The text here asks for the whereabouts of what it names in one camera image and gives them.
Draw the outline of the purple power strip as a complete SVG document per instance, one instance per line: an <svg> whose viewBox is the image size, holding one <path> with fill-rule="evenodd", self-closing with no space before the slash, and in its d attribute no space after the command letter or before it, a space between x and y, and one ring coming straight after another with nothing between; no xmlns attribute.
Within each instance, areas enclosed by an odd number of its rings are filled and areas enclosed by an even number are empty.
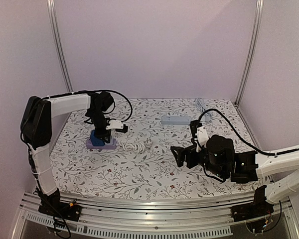
<svg viewBox="0 0 299 239"><path fill-rule="evenodd" d="M111 138L109 143L104 143L100 140L96 145L94 145L90 139L87 139L86 147L88 149L97 150L114 150L117 148L117 141L116 139Z"/></svg>

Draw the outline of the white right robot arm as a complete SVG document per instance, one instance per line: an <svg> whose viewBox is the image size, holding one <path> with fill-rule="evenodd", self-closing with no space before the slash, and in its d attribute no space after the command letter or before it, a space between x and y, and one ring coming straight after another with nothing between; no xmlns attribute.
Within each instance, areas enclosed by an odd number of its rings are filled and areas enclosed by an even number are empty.
<svg viewBox="0 0 299 239"><path fill-rule="evenodd" d="M251 151L236 153L232 139L216 134L208 136L200 119L191 121L189 126L192 145L170 148L178 167L185 165L193 168L200 165L205 172L210 172L209 178L219 182L230 180L238 184L290 172L275 183L257 188L252 202L233 206L231 216L235 222L271 214L274 204L299 191L299 145L276 151L262 151L240 138Z"/></svg>

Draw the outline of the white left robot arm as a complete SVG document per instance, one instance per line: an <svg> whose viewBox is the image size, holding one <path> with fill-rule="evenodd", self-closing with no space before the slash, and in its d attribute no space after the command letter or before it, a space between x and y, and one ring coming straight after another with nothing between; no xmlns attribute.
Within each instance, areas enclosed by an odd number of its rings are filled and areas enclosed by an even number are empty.
<svg viewBox="0 0 299 239"><path fill-rule="evenodd" d="M112 90L94 90L29 98L20 124L20 139L28 148L28 161L41 199L41 213L59 217L77 207L75 203L60 201L60 192L53 179L49 157L52 119L85 110L86 123L94 125L94 137L108 143L113 130L128 131L123 120L105 117L108 108L115 103L112 93Z"/></svg>

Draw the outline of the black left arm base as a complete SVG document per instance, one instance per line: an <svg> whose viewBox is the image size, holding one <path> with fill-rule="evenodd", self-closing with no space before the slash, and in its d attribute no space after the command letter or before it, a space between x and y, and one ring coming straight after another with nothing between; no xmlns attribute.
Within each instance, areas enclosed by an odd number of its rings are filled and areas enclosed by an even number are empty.
<svg viewBox="0 0 299 239"><path fill-rule="evenodd" d="M82 207L77 204L64 203L59 201L47 202L42 200L38 211L49 216L78 222L81 216Z"/></svg>

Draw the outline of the dark blue cube socket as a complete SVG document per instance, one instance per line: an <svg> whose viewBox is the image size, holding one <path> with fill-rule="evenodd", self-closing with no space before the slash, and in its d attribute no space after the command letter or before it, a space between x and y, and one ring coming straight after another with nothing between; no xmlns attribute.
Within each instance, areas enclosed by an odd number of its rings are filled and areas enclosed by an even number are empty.
<svg viewBox="0 0 299 239"><path fill-rule="evenodd" d="M104 146L105 145L104 141L101 140L101 139L99 139L99 138L97 138L97 137L95 137L94 133L95 133L95 131L92 130L91 134L90 134L90 137L89 137L91 144L93 146Z"/></svg>

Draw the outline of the aluminium frame post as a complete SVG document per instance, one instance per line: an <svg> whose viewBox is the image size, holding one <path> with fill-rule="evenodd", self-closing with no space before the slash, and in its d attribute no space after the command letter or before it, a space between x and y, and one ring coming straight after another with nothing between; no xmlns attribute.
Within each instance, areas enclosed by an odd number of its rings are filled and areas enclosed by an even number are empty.
<svg viewBox="0 0 299 239"><path fill-rule="evenodd" d="M248 54L245 62L245 66L242 73L242 78L240 81L240 85L238 88L238 92L235 98L234 105L238 108L242 102L242 98L245 92L245 88L247 85L247 81L249 78L250 70L253 63L253 58L257 46L257 40L259 36L259 31L261 27L261 20L262 20L262 13L263 13L263 7L264 7L264 1L263 0L257 0L256 1L256 8L255 8L255 17L254 17L254 23L252 28L252 36L250 40L250 45L248 49Z"/></svg>
<svg viewBox="0 0 299 239"><path fill-rule="evenodd" d="M49 15L49 21L51 25L51 30L52 30L52 36L54 39L54 44L57 52L57 57L61 69L61 73L63 76L63 80L65 83L65 87L68 93L73 92L73 86L72 82L70 80L70 75L65 59L65 54L64 50L62 47L62 42L61 42L61 35L59 31L59 26L58 26L58 21L57 21L57 13L56 13L56 7L55 7L55 1L54 0L47 0L47 10L48 10L48 15Z"/></svg>

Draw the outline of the light blue power strip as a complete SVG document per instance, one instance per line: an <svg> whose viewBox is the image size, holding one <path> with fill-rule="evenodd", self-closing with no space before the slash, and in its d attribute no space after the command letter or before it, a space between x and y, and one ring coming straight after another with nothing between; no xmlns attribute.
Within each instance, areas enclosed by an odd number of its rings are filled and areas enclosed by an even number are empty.
<svg viewBox="0 0 299 239"><path fill-rule="evenodd" d="M164 115L161 117L161 124L172 124L172 125L189 125L192 118L189 116L170 116Z"/></svg>

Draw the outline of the floral patterned table mat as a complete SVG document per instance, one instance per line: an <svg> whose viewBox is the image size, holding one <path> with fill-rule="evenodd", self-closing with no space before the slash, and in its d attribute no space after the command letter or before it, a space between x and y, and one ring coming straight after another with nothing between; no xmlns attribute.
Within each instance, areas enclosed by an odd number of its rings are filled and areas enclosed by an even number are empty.
<svg viewBox="0 0 299 239"><path fill-rule="evenodd" d="M247 184L224 183L209 178L201 166L178 167L171 146L191 145L186 125L161 124L161 117L189 116L197 119L204 109L213 112L203 119L209 135L234 142L236 152L249 151L240 138L250 141L240 116L229 100L123 99L115 101L114 119L128 119L127 133L113 133L114 150L86 147L92 125L85 112L73 112L51 154L53 177L60 191L92 197L158 200L191 199L253 192L268 184L264 178Z"/></svg>

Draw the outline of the left aluminium frame post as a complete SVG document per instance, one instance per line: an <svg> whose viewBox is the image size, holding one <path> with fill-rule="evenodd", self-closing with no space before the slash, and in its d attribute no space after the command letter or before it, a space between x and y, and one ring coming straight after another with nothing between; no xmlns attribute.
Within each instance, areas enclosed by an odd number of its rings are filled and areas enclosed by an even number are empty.
<svg viewBox="0 0 299 239"><path fill-rule="evenodd" d="M65 54L64 50L62 47L62 42L61 42L61 35L59 31L59 26L58 26L58 21L57 21L57 13L56 13L56 7L55 7L55 1L54 0L47 0L47 10L48 10L48 15L49 15L49 21L51 25L51 30L52 30L52 36L54 39L54 44L57 52L57 57L61 69L61 73L63 76L63 80L65 83L65 87L68 93L73 92L73 86L72 82L70 80L70 75L65 59Z"/></svg>

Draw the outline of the right aluminium frame post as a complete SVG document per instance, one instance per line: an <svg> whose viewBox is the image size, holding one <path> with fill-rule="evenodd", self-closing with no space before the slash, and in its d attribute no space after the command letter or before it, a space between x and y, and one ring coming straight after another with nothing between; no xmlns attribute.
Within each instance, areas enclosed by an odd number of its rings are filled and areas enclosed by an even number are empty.
<svg viewBox="0 0 299 239"><path fill-rule="evenodd" d="M242 102L242 98L245 92L245 88L247 85L247 81L249 78L250 70L253 63L253 58L257 46L257 40L259 36L259 31L261 27L261 20L262 20L262 13L263 13L263 7L264 7L264 1L263 0L257 0L256 1L256 8L255 8L255 17L254 17L254 23L252 28L252 36L250 40L250 45L248 49L248 54L245 62L245 66L242 73L242 78L240 81L240 85L238 88L238 92L235 98L234 105L238 108Z"/></svg>

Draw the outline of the aluminium front rail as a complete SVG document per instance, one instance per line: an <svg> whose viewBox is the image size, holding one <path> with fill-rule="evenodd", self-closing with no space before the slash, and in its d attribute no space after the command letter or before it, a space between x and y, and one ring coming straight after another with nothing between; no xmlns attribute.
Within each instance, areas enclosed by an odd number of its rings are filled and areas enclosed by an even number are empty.
<svg viewBox="0 0 299 239"><path fill-rule="evenodd" d="M289 199L274 207L274 220L263 233L251 229L259 218L235 222L232 206L249 203L252 193L140 201L61 194L62 202L77 199L79 220L69 221L73 238L100 239L299 239Z"/></svg>

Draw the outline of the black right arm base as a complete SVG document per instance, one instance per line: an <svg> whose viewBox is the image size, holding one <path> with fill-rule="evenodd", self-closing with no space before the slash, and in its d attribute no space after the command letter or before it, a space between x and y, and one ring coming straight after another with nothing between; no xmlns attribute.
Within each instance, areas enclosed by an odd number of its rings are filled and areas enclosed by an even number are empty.
<svg viewBox="0 0 299 239"><path fill-rule="evenodd" d="M234 222L240 222L271 214L274 212L274 205L266 201L260 203L250 202L232 206L230 210Z"/></svg>

